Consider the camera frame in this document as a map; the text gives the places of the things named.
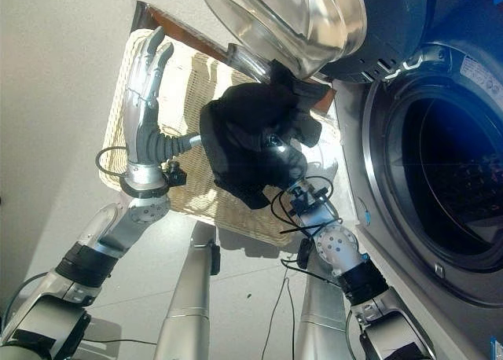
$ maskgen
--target wire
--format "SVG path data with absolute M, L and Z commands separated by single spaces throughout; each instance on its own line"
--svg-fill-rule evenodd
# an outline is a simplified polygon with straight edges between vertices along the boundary
M 281 264 L 285 267 L 285 268 L 288 268 L 289 270 L 294 270 L 294 271 L 297 271 L 297 272 L 301 272 L 303 274 L 306 274 L 306 275 L 309 275 L 309 276 L 312 276 L 312 277 L 316 277 L 317 279 L 321 280 L 321 281 L 324 281 L 325 283 L 328 283 L 328 284 L 331 284 L 331 285 L 334 285 L 336 286 L 337 288 L 341 288 L 339 284 L 337 283 L 334 283 L 333 281 L 330 281 L 329 279 L 327 279 L 326 277 L 322 277 L 320 275 L 316 275 L 316 274 L 313 274 L 312 272 L 309 272 L 309 271 L 306 271 L 306 270 L 303 270 L 302 268 L 297 268 L 297 267 L 292 267 L 292 266 L 289 266 L 287 263 L 290 263 L 289 261 L 285 260 L 285 259 L 280 259 L 280 262 Z
M 311 175 L 310 177 L 306 177 L 306 179 L 312 179 L 312 178 L 318 178 L 318 179 L 323 179 L 330 185 L 330 193 L 327 196 L 327 199 L 330 199 L 333 195 L 333 183 L 330 181 L 330 179 L 326 177 L 322 177 L 321 175 Z
M 104 167 L 102 167 L 100 163 L 101 156 L 103 156 L 106 152 L 116 149 L 126 150 L 127 148 L 125 146 L 109 146 L 107 148 L 104 148 L 97 153 L 96 158 L 94 159 L 94 163 L 96 164 L 98 170 L 101 171 L 102 173 L 112 175 L 114 177 L 125 177 L 126 173 L 115 173 L 114 171 L 107 170 Z
M 356 357 L 354 356 L 353 348 L 351 347 L 351 342 L 349 341 L 349 321 L 351 319 L 352 314 L 353 314 L 353 311 L 350 309 L 349 313 L 347 314 L 347 318 L 346 318 L 346 344 L 347 344 L 347 349 L 349 350 L 349 355 L 351 356 L 351 359 L 356 360 Z
M 296 358 L 296 309 L 293 306 L 292 291 L 290 291 L 290 279 L 287 278 L 286 289 L 292 305 L 292 360 Z
M 19 294 L 21 293 L 21 291 L 24 289 L 24 287 L 26 287 L 28 284 L 30 284 L 32 281 L 35 281 L 41 277 L 44 277 L 47 275 L 47 272 L 42 272 L 41 274 L 38 274 L 38 275 L 35 275 L 33 277 L 30 277 L 29 279 L 23 281 L 19 287 L 17 287 L 16 291 L 13 293 L 13 295 L 10 297 L 10 300 L 9 302 L 7 303 L 7 308 L 6 308 L 6 311 L 3 312 L 3 315 L 2 315 L 2 333 L 3 333 L 3 330 L 6 328 L 7 326 L 7 320 L 9 319 L 9 314 L 10 314 L 10 310 L 12 309 L 13 307 L 13 304 L 14 304 L 14 301 L 16 301 L 16 298 L 19 296 Z
M 115 343 L 115 342 L 131 342 L 131 343 L 141 343 L 141 344 L 150 344 L 152 346 L 156 346 L 155 342 L 146 342 L 144 340 L 136 340 L 136 339 L 114 339 L 114 340 L 92 340 L 92 339 L 82 339 L 83 342 L 91 342 L 91 343 Z
M 326 177 L 322 177 L 320 175 L 311 175 L 310 177 L 306 177 L 306 179 L 312 179 L 312 178 L 320 178 L 320 179 L 323 179 L 325 181 L 327 181 L 328 184 L 330 184 L 330 193 L 328 194 L 327 196 L 327 199 L 330 199 L 330 197 L 332 196 L 333 194 L 333 191 L 334 191 L 334 187 L 333 187 L 333 184 L 332 182 L 330 182 L 330 180 Z M 282 190 L 280 191 L 279 193 L 276 194 L 276 196 L 274 196 L 274 198 L 272 199 L 271 203 L 270 203 L 270 211 L 271 213 L 273 214 L 273 216 L 280 220 L 281 222 L 284 222 L 285 224 L 288 224 L 290 226 L 293 226 L 294 229 L 289 229 L 289 230 L 282 230 L 280 232 L 280 234 L 285 234 L 285 233 L 294 233 L 294 232 L 302 232 L 302 234 L 304 234 L 304 236 L 306 236 L 307 238 L 312 238 L 314 237 L 316 234 L 318 234 L 321 230 L 323 230 L 323 228 L 325 228 L 327 225 L 337 221 L 339 222 L 340 224 L 342 224 L 343 220 L 341 218 L 337 218 L 337 219 L 334 219 L 332 221 L 329 221 L 329 222 L 322 222 L 320 224 L 316 224 L 316 225 L 311 225 L 311 226 L 299 226 L 296 224 L 295 221 L 293 221 L 292 217 L 288 214 L 288 211 L 286 209 L 286 207 L 284 206 L 283 204 L 283 200 L 281 200 L 281 198 L 283 197 L 283 195 L 285 194 L 285 191 Z M 282 218 L 280 215 L 278 215 L 276 213 L 276 211 L 274 210 L 274 203 L 276 202 L 276 200 L 279 201 L 279 204 L 280 204 L 280 207 L 281 207 L 281 210 L 283 211 L 283 213 L 285 214 L 285 217 L 288 219 L 284 219 Z M 314 233 L 312 234 L 309 234 L 309 232 L 307 232 L 308 229 L 314 229 L 314 228 L 318 228 L 317 230 L 314 231 Z
M 287 263 L 296 262 L 296 260 L 286 260 L 286 259 L 283 259 L 283 260 Z M 292 291 L 290 290 L 290 278 L 286 277 L 287 272 L 288 272 L 288 269 L 285 269 L 285 273 L 283 274 L 283 282 L 281 283 L 280 292 L 277 295 L 277 299 L 276 299 L 276 303 L 274 304 L 273 312 L 270 315 L 269 328 L 267 329 L 267 338 L 266 338 L 266 342 L 264 343 L 264 348 L 262 349 L 261 360 L 264 359 L 264 355 L 266 354 L 267 344 L 269 343 L 269 338 L 270 338 L 270 330 L 272 329 L 272 326 L 273 326 L 274 313 L 276 312 L 277 305 L 280 302 L 281 294 L 283 293 L 283 289 L 285 288 L 285 284 L 286 284 L 286 289 L 288 291 L 288 297 L 290 298 L 290 305 L 292 306 L 292 360 L 295 359 L 296 310 L 293 305 Z
M 264 360 L 264 355 L 266 354 L 266 349 L 267 349 L 267 344 L 269 343 L 269 338 L 270 338 L 270 330 L 272 329 L 273 327 L 273 318 L 274 318 L 274 313 L 276 312 L 276 308 L 277 308 L 277 305 L 279 304 L 280 302 L 280 298 L 281 298 L 281 293 L 283 293 L 283 288 L 285 287 L 285 282 L 287 280 L 286 278 L 286 273 L 287 273 L 288 270 L 285 270 L 285 273 L 283 274 L 283 283 L 281 283 L 281 288 L 280 288 L 280 292 L 278 293 L 277 295 L 277 299 L 276 299 L 276 303 L 274 304 L 274 307 L 273 307 L 273 312 L 271 313 L 270 315 L 270 320 L 269 320 L 269 328 L 267 329 L 267 337 L 266 337 L 266 342 L 264 343 L 264 348 L 262 349 L 262 356 L 260 357 L 261 360 Z

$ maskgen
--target black cloth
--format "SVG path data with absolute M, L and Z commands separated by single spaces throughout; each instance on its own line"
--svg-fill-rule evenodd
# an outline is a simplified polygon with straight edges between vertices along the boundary
M 269 201 L 266 185 L 287 189 L 307 169 L 304 155 L 290 146 L 297 138 L 307 146 L 318 143 L 321 124 L 309 113 L 328 86 L 296 79 L 273 62 L 271 84 L 231 86 L 200 112 L 201 141 L 215 184 L 251 209 Z

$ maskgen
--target silver cylinder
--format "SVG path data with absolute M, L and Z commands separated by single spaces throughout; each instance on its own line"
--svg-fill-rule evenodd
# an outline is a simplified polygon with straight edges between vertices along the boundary
M 198 222 L 160 331 L 154 360 L 208 358 L 211 243 L 214 240 L 215 228 Z
M 329 275 L 318 254 L 311 253 L 307 269 Z M 299 333 L 297 360 L 351 360 L 346 343 L 346 315 L 343 292 L 324 281 L 308 276 Z

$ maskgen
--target wicker basket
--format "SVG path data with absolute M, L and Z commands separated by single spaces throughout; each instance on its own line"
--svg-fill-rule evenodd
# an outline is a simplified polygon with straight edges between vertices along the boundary
M 103 147 L 124 145 L 123 94 L 136 49 L 150 32 L 150 30 L 137 30 L 127 41 Z M 201 107 L 210 100 L 220 97 L 227 87 L 252 80 L 181 42 L 166 37 L 164 42 L 167 41 L 173 43 L 174 54 L 167 62 L 160 85 L 160 128 L 169 135 L 199 132 Z M 337 133 L 332 123 L 318 116 L 316 119 L 323 124 L 321 142 L 333 144 L 331 141 L 337 141 Z M 310 153 L 317 152 L 321 155 L 320 150 L 310 149 Z M 240 200 L 214 184 L 213 174 L 202 146 L 177 157 L 177 160 L 187 172 L 187 184 L 170 190 L 169 197 L 173 211 L 191 215 L 201 221 L 270 244 L 277 246 L 288 244 L 290 236 L 279 232 L 289 228 L 271 215 L 269 207 L 252 211 Z M 125 170 L 126 161 L 124 151 L 107 152 L 101 158 L 106 169 L 116 172 Z M 314 162 L 318 166 L 323 163 L 324 166 L 327 164 L 327 157 L 322 156 L 321 160 Z M 329 156 L 328 165 L 330 163 L 336 165 L 335 158 Z M 117 177 L 100 172 L 100 178 L 108 187 L 120 189 Z M 267 188 L 266 195 L 272 198 L 277 191 L 274 188 Z

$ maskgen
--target white wall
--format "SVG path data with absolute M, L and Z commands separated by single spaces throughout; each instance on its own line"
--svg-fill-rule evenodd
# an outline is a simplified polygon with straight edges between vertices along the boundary
M 203 0 L 142 1 L 222 44 L 232 39 Z M 26 276 L 53 266 L 59 260 L 53 254 L 63 255 L 112 199 L 97 177 L 94 155 L 103 141 L 134 3 L 1 2 L 0 306 Z

